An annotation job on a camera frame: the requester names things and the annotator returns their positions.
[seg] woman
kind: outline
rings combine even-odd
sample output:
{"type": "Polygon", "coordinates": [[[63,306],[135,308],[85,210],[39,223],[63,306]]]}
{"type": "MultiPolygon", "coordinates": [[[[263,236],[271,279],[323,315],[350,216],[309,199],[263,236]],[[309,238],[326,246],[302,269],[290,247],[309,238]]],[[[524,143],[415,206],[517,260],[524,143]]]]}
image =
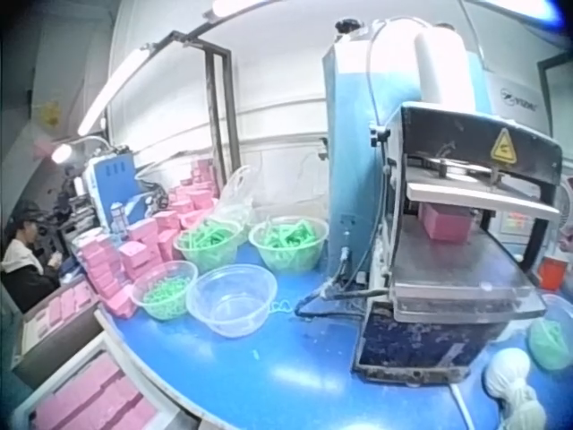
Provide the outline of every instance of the woman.
{"type": "Polygon", "coordinates": [[[23,314],[60,286],[62,255],[54,253],[44,268],[29,249],[38,235],[40,218],[37,204],[21,202],[5,229],[9,245],[1,264],[2,283],[23,314]]]}

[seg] blue machine body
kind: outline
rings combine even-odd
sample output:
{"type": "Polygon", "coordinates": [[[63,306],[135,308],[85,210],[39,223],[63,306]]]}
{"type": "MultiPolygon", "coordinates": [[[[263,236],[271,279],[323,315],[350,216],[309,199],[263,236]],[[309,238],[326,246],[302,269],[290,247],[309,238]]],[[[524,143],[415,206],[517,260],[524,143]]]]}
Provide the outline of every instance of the blue machine body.
{"type": "Polygon", "coordinates": [[[116,202],[124,205],[130,224],[145,218],[147,206],[135,173],[131,153],[90,160],[84,178],[102,226],[111,225],[111,205],[116,202]]]}
{"type": "MultiPolygon", "coordinates": [[[[329,122],[329,276],[337,270],[343,246],[350,249],[350,273],[368,272],[372,259],[370,238],[381,196],[381,149],[371,146],[370,125],[376,124],[376,116],[368,91],[366,61],[352,49],[356,44],[357,50],[365,52],[364,44],[368,43],[368,40],[338,42],[323,58],[329,122]],[[358,268],[364,253],[367,255],[358,268]]],[[[468,53],[468,58],[476,110],[490,114],[492,108],[481,62],[474,53],[468,53]]],[[[372,72],[381,125],[402,103],[421,99],[419,80],[412,78],[415,75],[417,71],[409,76],[372,72]]]]}

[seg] yellow triangle sign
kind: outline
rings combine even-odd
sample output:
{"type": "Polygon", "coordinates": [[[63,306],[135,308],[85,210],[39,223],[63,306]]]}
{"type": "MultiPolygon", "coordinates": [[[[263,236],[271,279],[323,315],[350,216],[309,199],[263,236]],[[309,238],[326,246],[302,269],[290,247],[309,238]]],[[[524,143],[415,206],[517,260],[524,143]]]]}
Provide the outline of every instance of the yellow triangle sign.
{"type": "Polygon", "coordinates": [[[517,155],[507,128],[501,130],[492,148],[492,159],[506,164],[516,164],[517,155]]]}

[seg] blue workbench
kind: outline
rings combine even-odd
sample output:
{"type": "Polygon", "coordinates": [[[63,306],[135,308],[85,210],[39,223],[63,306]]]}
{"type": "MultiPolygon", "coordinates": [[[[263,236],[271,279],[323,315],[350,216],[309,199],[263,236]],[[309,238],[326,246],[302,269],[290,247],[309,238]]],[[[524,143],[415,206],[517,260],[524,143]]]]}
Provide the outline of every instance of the blue workbench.
{"type": "MultiPolygon", "coordinates": [[[[261,263],[244,245],[239,262],[261,263]]],[[[278,276],[277,300],[292,305],[322,281],[320,271],[278,276]]],[[[271,314],[254,334],[228,340],[191,316],[152,320],[142,310],[113,319],[123,347],[146,374],[193,414],[248,430],[409,430],[466,428],[448,387],[365,383],[350,373],[358,327],[353,322],[271,314]]],[[[499,423],[483,391],[482,372],[501,348],[525,348],[522,335],[488,347],[460,385],[478,430],[499,423]]],[[[548,415],[548,429],[573,427],[573,372],[528,378],[548,415]]]]}

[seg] clear plastic bowl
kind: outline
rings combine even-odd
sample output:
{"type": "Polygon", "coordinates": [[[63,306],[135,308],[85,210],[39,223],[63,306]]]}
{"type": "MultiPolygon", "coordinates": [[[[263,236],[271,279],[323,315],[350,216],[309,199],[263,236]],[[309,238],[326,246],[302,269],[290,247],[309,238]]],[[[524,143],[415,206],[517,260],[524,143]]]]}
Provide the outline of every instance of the clear plastic bowl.
{"type": "Polygon", "coordinates": [[[131,300],[139,307],[161,321],[171,320],[185,314],[185,296],[187,290],[197,280],[199,271],[190,262],[164,262],[140,276],[130,289],[131,300]],[[184,280],[186,285],[176,294],[160,301],[146,302],[145,296],[150,291],[156,290],[165,280],[184,280]]]}
{"type": "Polygon", "coordinates": [[[527,345],[535,362],[546,370],[573,364],[573,305],[554,294],[543,294],[547,312],[529,327],[527,345]]]}
{"type": "MultiPolygon", "coordinates": [[[[213,219],[208,218],[204,222],[211,221],[213,221],[213,219]]],[[[237,248],[241,244],[240,236],[243,232],[241,225],[229,220],[216,219],[214,221],[228,228],[233,235],[226,241],[216,245],[193,248],[189,245],[187,239],[188,235],[191,235],[196,230],[196,228],[192,228],[182,232],[173,243],[175,249],[181,252],[185,260],[193,262],[200,273],[212,271],[218,267],[234,263],[237,248]]]]}
{"type": "Polygon", "coordinates": [[[266,269],[232,264],[201,276],[187,292],[187,309],[215,333],[238,338],[259,329],[277,295],[277,280],[266,269]]]}
{"type": "Polygon", "coordinates": [[[257,247],[262,260],[272,271],[301,273],[311,271],[321,258],[324,241],[329,235],[329,225],[322,219],[310,217],[276,217],[257,224],[249,233],[249,241],[257,247]],[[307,221],[314,230],[316,240],[304,245],[274,248],[264,245],[269,225],[295,225],[307,221]]]}

